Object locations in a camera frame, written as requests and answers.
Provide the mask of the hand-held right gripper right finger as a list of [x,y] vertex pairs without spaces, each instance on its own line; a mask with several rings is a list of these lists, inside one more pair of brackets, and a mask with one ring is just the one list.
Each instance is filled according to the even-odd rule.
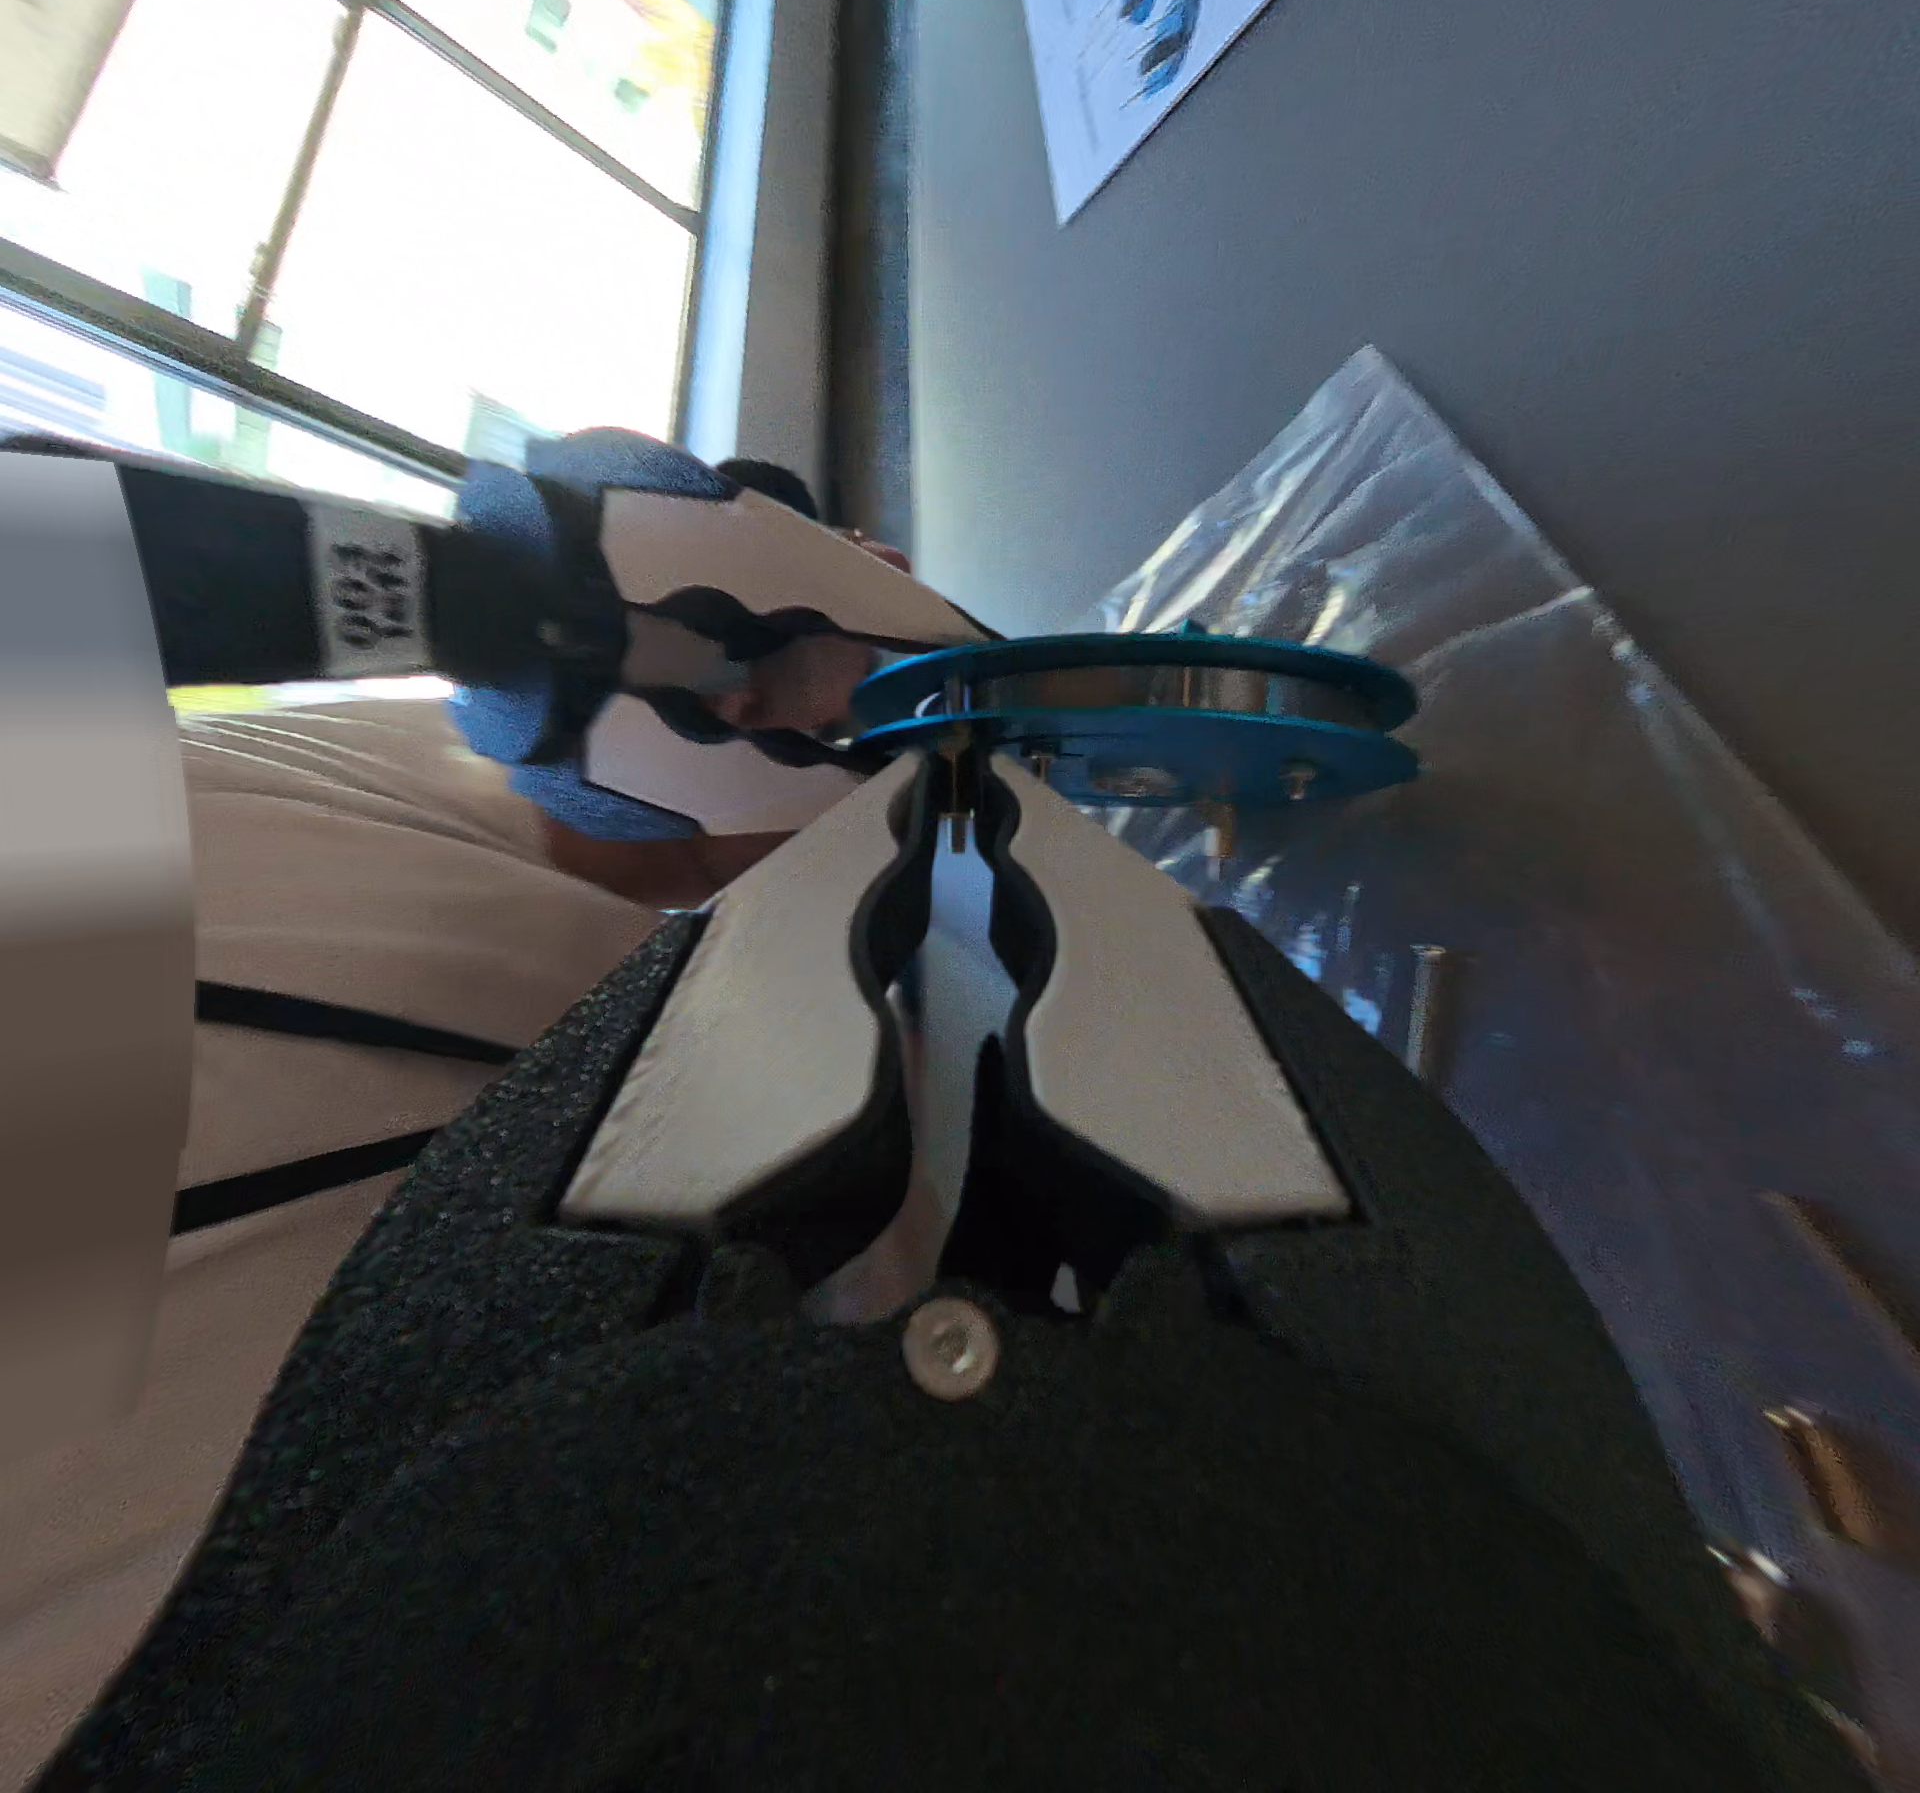
[[1347,1222],[1349,1186],[1201,903],[1006,753],[981,776],[1010,1063],[1068,1134],[1191,1229]]

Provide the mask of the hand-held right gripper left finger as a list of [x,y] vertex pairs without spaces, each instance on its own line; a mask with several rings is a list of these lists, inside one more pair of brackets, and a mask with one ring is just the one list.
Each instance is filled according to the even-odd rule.
[[709,903],[557,1216],[872,1241],[910,1177],[887,992],[924,926],[928,764],[904,753]]

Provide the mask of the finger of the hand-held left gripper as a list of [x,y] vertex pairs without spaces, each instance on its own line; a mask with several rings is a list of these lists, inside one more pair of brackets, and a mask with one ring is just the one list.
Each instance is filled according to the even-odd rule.
[[895,753],[825,726],[719,717],[679,689],[615,693],[582,733],[582,776],[608,792],[691,820],[704,836],[785,836],[822,820]]
[[813,634],[894,654],[997,639],[910,570],[753,491],[696,499],[612,488],[597,552],[629,608],[730,654],[769,654]]

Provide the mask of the blue metal turntable base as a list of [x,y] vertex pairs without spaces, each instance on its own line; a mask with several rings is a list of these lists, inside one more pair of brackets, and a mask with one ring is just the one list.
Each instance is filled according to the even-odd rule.
[[1198,627],[954,646],[881,667],[849,708],[849,753],[1003,753],[1092,807],[1266,811],[1420,772],[1398,669]]

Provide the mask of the person's left forearm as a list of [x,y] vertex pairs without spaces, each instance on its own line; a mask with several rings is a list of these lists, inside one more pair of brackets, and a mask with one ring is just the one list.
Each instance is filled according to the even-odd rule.
[[690,910],[766,860],[789,836],[627,840],[589,836],[541,815],[541,840],[550,862],[562,872],[655,910]]

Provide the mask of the grey desk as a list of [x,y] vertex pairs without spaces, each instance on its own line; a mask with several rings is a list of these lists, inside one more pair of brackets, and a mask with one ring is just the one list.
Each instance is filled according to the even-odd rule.
[[1095,622],[1374,346],[1917,957],[1917,0],[1277,0],[1068,225],[902,26],[934,579]]

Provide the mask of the person's left hand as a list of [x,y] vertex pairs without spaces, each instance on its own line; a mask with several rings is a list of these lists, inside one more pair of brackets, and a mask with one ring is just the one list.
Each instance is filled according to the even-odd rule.
[[876,663],[876,649],[857,638],[800,634],[750,659],[726,690],[709,696],[709,708],[737,730],[843,738],[849,730],[853,690]]

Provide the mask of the person's torso in pale shirt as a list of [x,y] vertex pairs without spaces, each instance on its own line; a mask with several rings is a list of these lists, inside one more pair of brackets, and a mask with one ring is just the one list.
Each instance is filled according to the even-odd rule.
[[[199,976],[525,1048],[659,921],[557,870],[541,808],[434,702],[180,726]],[[3,1469],[3,1788],[21,1790],[141,1638],[342,1253],[487,1063],[199,1024],[180,1189],[294,1165],[294,1197],[212,1207],[167,1250],[128,1414]]]

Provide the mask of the large window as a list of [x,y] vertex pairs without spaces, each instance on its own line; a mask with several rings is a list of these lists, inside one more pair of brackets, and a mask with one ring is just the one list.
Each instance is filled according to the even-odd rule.
[[3,430],[438,508],[679,437],[769,0],[3,0]]

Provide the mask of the clear plastic bag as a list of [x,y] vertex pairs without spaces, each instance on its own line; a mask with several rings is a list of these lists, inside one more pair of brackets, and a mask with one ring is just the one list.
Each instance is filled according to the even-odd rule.
[[1293,638],[1415,689],[1420,772],[1105,815],[1406,1055],[1607,1316],[1695,1517],[1888,1790],[1917,1788],[1917,960],[1365,346],[1095,627]]

